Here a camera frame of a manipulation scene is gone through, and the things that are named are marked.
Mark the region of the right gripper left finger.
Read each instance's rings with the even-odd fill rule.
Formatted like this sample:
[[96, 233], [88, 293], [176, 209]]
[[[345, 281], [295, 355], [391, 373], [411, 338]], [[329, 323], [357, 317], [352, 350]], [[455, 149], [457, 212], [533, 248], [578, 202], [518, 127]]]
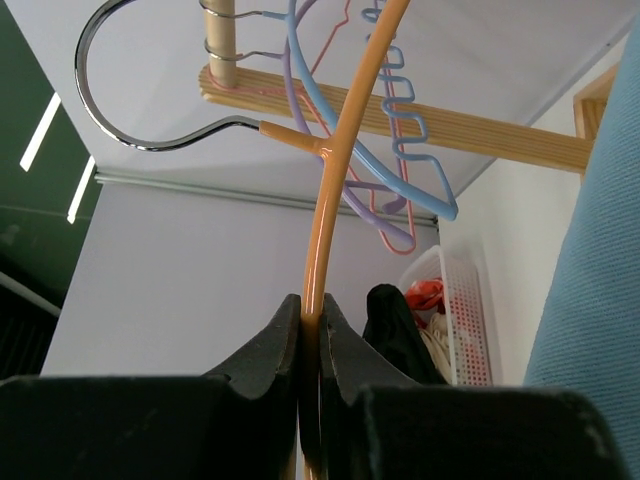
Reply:
[[291, 479], [301, 301], [196, 376], [14, 377], [5, 479]]

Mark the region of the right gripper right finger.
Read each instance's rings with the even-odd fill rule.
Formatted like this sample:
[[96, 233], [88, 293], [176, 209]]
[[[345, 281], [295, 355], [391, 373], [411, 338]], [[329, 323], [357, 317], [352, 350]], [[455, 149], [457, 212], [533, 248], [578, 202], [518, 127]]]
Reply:
[[558, 389], [421, 385], [332, 297], [320, 323], [326, 479], [627, 479], [600, 413]]

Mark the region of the orange hanger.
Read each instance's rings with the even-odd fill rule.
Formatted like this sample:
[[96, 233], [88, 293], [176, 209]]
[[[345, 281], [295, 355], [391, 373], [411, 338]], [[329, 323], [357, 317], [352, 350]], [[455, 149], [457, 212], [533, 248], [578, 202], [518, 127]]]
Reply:
[[162, 141], [137, 139], [119, 130], [102, 114], [91, 94], [87, 73], [91, 43], [100, 26], [127, 4], [126, 1], [107, 1], [101, 5], [85, 24], [75, 50], [74, 76], [80, 100], [103, 133], [120, 144], [139, 151], [169, 152], [191, 146], [226, 128], [240, 126], [317, 155], [324, 161], [305, 265], [300, 311], [302, 367], [301, 379], [298, 381], [298, 427], [305, 477], [319, 479], [322, 476], [319, 331], [331, 243], [347, 169], [367, 103], [382, 60], [409, 3], [391, 1], [383, 8], [347, 91], [337, 126], [329, 137], [320, 138], [271, 122], [234, 115], [224, 117], [185, 136]]

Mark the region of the light blue trousers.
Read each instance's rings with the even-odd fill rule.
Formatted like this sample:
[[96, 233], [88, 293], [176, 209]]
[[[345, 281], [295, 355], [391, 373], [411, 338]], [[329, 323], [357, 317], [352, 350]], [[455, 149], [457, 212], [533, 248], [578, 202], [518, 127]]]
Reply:
[[639, 400], [639, 32], [626, 42], [564, 239], [528, 385]]

